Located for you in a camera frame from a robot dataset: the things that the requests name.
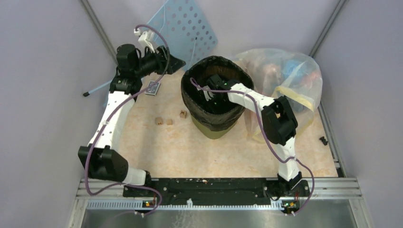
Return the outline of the black trash bag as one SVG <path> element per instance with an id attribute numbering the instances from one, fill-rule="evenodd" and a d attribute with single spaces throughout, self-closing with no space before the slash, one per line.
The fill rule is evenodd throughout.
<path id="1" fill-rule="evenodd" d="M 209 82 L 209 79 L 214 75 L 220 77 L 222 84 L 232 80 L 244 84 L 249 89 L 253 89 L 254 83 L 251 77 L 238 65 L 220 56 L 206 57 L 184 73 L 181 79 L 181 94 L 183 102 L 192 117 L 211 131 L 224 131 L 239 119 L 245 108 L 230 102 L 226 93 L 222 93 L 222 97 L 228 104 L 226 113 L 211 114 L 203 108 L 201 99 L 203 90 L 198 90 L 191 83 L 191 79 L 193 78 L 196 84 L 202 88 L 209 86 L 211 90 L 220 90 L 219 87 Z"/>

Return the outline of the yellow translucent trash bag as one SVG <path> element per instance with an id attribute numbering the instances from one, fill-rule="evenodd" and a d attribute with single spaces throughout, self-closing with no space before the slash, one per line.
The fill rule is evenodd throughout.
<path id="1" fill-rule="evenodd" d="M 312 88 L 303 86 L 296 89 L 286 86 L 277 86 L 275 89 L 256 86 L 255 91 L 273 98 L 286 96 L 297 119 L 296 133 L 301 135 L 313 122 L 314 112 L 321 100 L 322 86 L 318 85 Z"/>

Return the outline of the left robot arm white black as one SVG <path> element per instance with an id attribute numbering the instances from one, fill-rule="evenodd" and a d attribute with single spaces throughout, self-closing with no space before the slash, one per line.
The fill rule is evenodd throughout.
<path id="1" fill-rule="evenodd" d="M 186 65 L 170 54 L 165 46 L 155 51 L 149 47 L 141 52 L 132 44 L 117 48 L 117 68 L 109 86 L 107 104 L 99 127 L 87 146 L 81 146 L 78 157 L 85 169 L 85 177 L 134 185 L 140 196 L 152 192 L 149 173 L 132 168 L 118 153 L 120 137 L 129 111 L 142 88 L 142 79 L 152 73 L 171 75 Z"/>

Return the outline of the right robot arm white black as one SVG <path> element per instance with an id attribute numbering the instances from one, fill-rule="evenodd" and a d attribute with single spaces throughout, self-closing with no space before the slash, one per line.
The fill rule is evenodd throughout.
<path id="1" fill-rule="evenodd" d="M 194 79 L 191 83 L 212 110 L 219 105 L 237 104 L 256 114 L 263 138 L 279 161 L 279 191 L 285 196 L 296 192 L 302 181 L 295 152 L 298 123 L 288 99 L 262 95 L 237 80 L 225 81 L 219 75 L 212 75 L 204 87 L 199 87 Z"/>

